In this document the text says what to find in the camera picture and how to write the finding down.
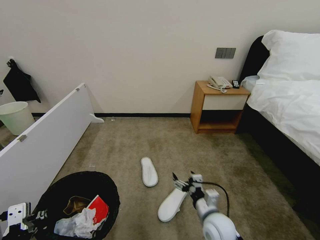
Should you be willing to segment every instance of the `white pillow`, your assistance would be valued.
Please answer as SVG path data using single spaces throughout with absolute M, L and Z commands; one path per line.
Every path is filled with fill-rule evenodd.
M 271 30 L 261 42 L 270 57 L 258 72 L 260 79 L 320 80 L 320 34 Z

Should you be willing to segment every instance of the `light switch panel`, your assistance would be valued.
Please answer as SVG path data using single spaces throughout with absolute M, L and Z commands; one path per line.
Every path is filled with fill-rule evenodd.
M 236 48 L 217 48 L 215 58 L 233 58 Z

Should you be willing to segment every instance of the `white telephone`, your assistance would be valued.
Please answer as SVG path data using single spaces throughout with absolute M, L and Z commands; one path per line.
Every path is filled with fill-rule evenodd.
M 207 85 L 210 88 L 220 90 L 222 93 L 226 93 L 227 90 L 224 90 L 224 88 L 231 88 L 232 85 L 228 80 L 226 80 L 224 77 L 212 77 L 209 76 L 209 84 Z

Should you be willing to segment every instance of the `white wall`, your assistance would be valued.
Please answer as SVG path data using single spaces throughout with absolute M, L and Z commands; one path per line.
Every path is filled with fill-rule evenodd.
M 45 112 L 86 82 L 95 112 L 188 113 L 196 80 L 239 76 L 271 29 L 320 32 L 319 0 L 1 1 L 0 79 L 13 56 Z M 234 59 L 215 59 L 236 47 Z M 12 97 L 6 90 L 2 103 Z

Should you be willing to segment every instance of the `wooden nightstand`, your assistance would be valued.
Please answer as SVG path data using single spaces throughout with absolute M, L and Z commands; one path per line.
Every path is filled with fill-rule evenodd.
M 207 87 L 208 81 L 196 81 L 190 120 L 195 133 L 235 133 L 250 92 L 240 86 L 221 93 Z

